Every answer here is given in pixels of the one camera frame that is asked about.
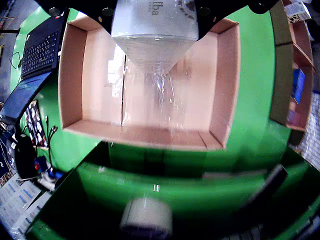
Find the green surface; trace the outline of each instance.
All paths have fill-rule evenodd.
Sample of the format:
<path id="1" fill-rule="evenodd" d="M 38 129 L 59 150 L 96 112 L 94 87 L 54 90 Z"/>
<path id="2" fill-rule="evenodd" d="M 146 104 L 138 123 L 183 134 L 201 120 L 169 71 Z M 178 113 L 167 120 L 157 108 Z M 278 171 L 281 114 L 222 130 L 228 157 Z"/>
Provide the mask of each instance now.
<path id="1" fill-rule="evenodd" d="M 71 10 L 69 20 L 76 17 Z M 14 52 L 22 52 L 27 33 L 48 18 L 38 8 L 21 25 L 16 38 Z M 213 152 L 183 152 L 157 150 L 113 144 L 109 153 L 111 161 L 124 169 L 139 168 L 147 159 L 162 161 L 164 156 L 166 173 L 173 175 L 182 171 L 198 176 L 203 171 L 242 171 L 272 167 L 282 156 L 290 130 L 269 119 L 269 110 L 275 74 L 275 47 L 270 14 L 254 14 L 248 7 L 240 9 L 228 17 L 239 22 L 241 40 L 240 86 L 233 126 L 226 150 Z M 12 60 L 16 66 L 17 55 Z M 17 85 L 21 70 L 11 70 L 11 90 Z M 97 139 L 62 132 L 58 109 L 57 75 L 53 76 L 37 95 L 40 115 L 44 123 L 49 116 L 50 127 L 57 125 L 59 130 L 52 138 L 53 165 L 68 171 L 74 168 L 83 157 L 99 142 Z"/>
<path id="2" fill-rule="evenodd" d="M 106 233 L 115 236 L 128 201 L 148 197 L 159 199 L 171 208 L 175 239 L 192 234 L 199 237 L 206 231 L 212 239 L 219 239 L 236 232 L 240 223 L 246 223 L 245 219 L 235 221 L 235 213 L 261 189 L 266 178 L 264 174 L 185 179 L 127 173 L 106 166 L 108 157 L 104 149 L 99 144 L 68 176 L 37 216 L 28 238 L 55 239 L 58 235 L 65 239 L 86 236 L 100 239 Z M 318 207 L 320 186 L 314 187 L 312 182 L 320 181 L 319 172 L 294 152 L 286 154 L 282 163 L 288 177 L 257 214 L 262 216 L 258 223 L 268 229 L 266 236 L 290 228 L 288 224 L 305 211 L 310 215 L 308 206 L 313 202 L 316 204 L 313 212 Z M 159 184 L 159 192 L 154 191 L 154 184 Z"/>

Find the white cylindrical package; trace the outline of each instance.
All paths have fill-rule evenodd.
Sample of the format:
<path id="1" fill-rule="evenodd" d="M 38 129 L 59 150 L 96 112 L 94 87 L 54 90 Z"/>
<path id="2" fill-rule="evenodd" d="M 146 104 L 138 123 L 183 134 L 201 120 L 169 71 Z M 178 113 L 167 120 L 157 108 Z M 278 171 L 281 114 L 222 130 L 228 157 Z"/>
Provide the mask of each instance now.
<path id="1" fill-rule="evenodd" d="M 111 37 L 143 73 L 166 74 L 199 38 L 193 0 L 118 0 Z"/>

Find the box flap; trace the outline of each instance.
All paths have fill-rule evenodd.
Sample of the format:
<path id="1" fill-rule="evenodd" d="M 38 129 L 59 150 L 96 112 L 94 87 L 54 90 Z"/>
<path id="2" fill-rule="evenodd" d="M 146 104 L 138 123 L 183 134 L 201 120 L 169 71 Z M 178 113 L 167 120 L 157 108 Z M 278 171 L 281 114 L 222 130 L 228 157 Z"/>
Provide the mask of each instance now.
<path id="1" fill-rule="evenodd" d="M 228 29 L 234 27 L 235 25 L 238 25 L 236 21 L 231 21 L 229 19 L 222 19 L 218 23 L 216 23 L 210 30 L 210 32 L 216 33 L 216 34 L 222 34 L 223 32 L 227 31 Z"/>
<path id="2" fill-rule="evenodd" d="M 58 76 L 62 128 L 82 119 L 82 65 L 86 39 L 86 31 L 73 25 L 65 28 Z"/>
<path id="3" fill-rule="evenodd" d="M 97 21 L 93 20 L 91 17 L 88 16 L 80 17 L 78 19 L 68 22 L 68 24 L 82 29 L 86 32 L 102 28 L 102 26 Z"/>
<path id="4" fill-rule="evenodd" d="M 218 35 L 215 97 L 210 131 L 225 148 L 237 106 L 240 79 L 240 29 L 236 25 Z"/>
<path id="5" fill-rule="evenodd" d="M 222 147 L 217 140 L 212 138 L 208 140 L 210 148 L 207 148 L 198 131 L 176 131 L 173 134 L 167 129 L 143 126 L 111 126 L 91 120 L 77 121 L 66 127 L 65 130 L 100 138 L 107 142 L 142 147 L 191 151 L 207 151 L 208 149 L 220 149 Z"/>

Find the laptop screen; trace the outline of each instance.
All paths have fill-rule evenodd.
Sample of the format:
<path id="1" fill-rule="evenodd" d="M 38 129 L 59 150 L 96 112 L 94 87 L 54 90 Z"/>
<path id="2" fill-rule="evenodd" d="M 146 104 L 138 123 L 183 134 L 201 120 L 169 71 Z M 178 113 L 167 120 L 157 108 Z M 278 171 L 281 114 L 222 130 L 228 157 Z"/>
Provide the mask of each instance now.
<path id="1" fill-rule="evenodd" d="M 51 71 L 22 80 L 5 101 L 0 111 L 0 121 L 16 125 L 50 74 Z"/>

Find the keyboard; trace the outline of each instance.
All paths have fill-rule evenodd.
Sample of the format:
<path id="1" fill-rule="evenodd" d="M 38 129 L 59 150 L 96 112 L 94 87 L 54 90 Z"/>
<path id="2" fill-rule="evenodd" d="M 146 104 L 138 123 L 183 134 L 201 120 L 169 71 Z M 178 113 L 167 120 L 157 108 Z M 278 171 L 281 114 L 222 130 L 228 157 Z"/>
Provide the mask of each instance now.
<path id="1" fill-rule="evenodd" d="M 56 31 L 43 37 L 36 44 L 26 47 L 23 52 L 21 74 L 24 76 L 50 67 L 55 61 L 58 44 Z"/>

